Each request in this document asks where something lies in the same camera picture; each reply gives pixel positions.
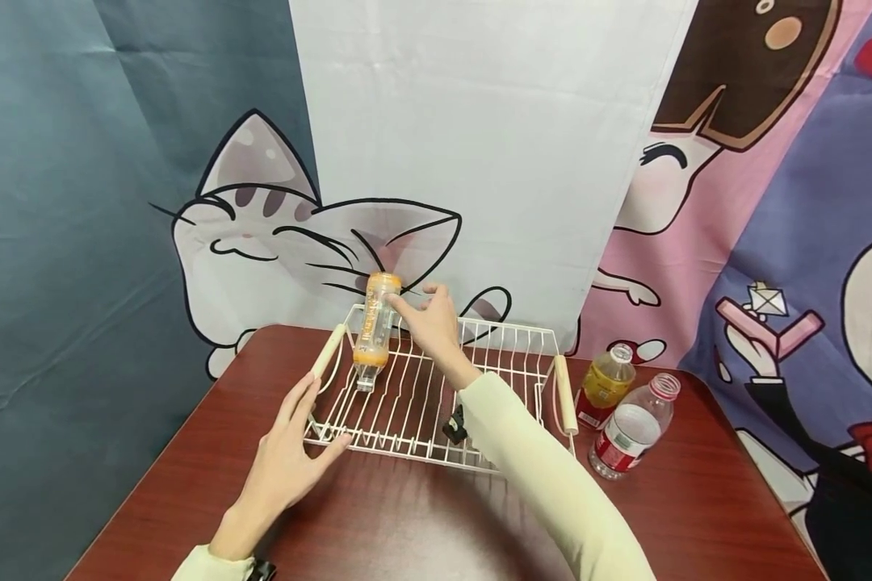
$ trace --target dish rack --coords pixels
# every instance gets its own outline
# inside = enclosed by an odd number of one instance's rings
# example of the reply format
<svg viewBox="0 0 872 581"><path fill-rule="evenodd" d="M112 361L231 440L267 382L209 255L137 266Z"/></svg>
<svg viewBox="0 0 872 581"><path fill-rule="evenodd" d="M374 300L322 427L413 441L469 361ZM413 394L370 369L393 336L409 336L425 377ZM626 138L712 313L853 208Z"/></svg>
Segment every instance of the dish rack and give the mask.
<svg viewBox="0 0 872 581"><path fill-rule="evenodd" d="M442 424L459 404L456 393L401 328L404 321L400 317L392 333L388 364L377 377L374 391L356 389L351 350L363 318L364 305L354 305L345 322L331 332L313 365L316 378L324 375L331 361L333 371L321 387L304 441L329 445L339 434L350 433L353 450L497 474L471 440L453 445L442 433ZM575 455L573 436L578 427L572 390L554 332L460 317L459 335L472 364L507 381L536 421L544 427L551 421L558 440ZM348 367L344 381L338 377L340 366Z"/></svg>

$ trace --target pink backdrop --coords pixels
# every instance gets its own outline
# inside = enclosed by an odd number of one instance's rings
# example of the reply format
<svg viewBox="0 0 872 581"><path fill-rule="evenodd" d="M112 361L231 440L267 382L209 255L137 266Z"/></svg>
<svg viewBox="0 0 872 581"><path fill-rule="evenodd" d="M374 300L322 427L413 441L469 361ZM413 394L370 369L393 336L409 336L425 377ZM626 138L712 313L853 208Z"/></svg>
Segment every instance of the pink backdrop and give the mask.
<svg viewBox="0 0 872 581"><path fill-rule="evenodd" d="M634 305L623 292L591 289L581 314L576 354L593 357L614 341L641 349L637 362L674 367L691 348L701 307L778 169L791 141L839 66L872 1L847 2L820 67L796 102L748 151L723 151L694 179L685 206L667 230L655 235L615 230L601 268L644 282L661 305Z"/></svg>

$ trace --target wooden table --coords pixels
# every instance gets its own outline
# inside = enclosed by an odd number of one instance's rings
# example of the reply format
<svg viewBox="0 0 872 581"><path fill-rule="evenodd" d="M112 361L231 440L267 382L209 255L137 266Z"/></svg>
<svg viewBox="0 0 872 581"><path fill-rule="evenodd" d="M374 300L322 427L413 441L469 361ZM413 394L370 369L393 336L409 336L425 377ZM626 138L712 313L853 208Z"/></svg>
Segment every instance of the wooden table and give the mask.
<svg viewBox="0 0 872 581"><path fill-rule="evenodd" d="M67 579L170 579L193 545L209 542L258 438L327 336L258 331ZM573 386L588 364L570 361ZM590 442L583 429L585 467ZM673 426L644 462L620 482L599 482L660 581L823 578L697 381L683 380ZM279 579L299 581L571 578L503 478L358 452L283 515L271 557Z"/></svg>

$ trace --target water bottle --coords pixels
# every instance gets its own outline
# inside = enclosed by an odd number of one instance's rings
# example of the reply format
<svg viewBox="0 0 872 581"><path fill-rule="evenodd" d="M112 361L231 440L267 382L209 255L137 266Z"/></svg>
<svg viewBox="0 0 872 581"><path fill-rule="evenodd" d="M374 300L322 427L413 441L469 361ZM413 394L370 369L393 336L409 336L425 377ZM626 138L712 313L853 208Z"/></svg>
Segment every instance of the water bottle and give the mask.
<svg viewBox="0 0 872 581"><path fill-rule="evenodd" d="M657 374L648 385L627 394L588 453L591 467L607 479L619 479L639 464L669 428L673 402L681 384L673 375Z"/></svg>

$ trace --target clear plastic bottle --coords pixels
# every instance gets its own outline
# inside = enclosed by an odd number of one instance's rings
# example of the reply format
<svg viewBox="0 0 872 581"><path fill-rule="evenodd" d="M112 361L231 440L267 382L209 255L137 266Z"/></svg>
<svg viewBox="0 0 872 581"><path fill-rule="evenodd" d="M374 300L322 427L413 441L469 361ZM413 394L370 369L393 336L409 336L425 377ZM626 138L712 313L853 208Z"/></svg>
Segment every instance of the clear plastic bottle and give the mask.
<svg viewBox="0 0 872 581"><path fill-rule="evenodd" d="M585 401L578 403L578 420L595 429L607 422L636 378L632 359L633 349L625 343L618 343L591 362L581 384Z"/></svg>
<svg viewBox="0 0 872 581"><path fill-rule="evenodd" d="M619 479L639 464L669 428L679 391L678 379L660 373L623 399L588 453L597 474Z"/></svg>
<svg viewBox="0 0 872 581"><path fill-rule="evenodd" d="M385 302L384 296L399 293L400 277L397 275L374 273L368 277L365 318L355 341L355 349L352 350L358 391L373 391L377 374L388 364L394 310Z"/></svg>

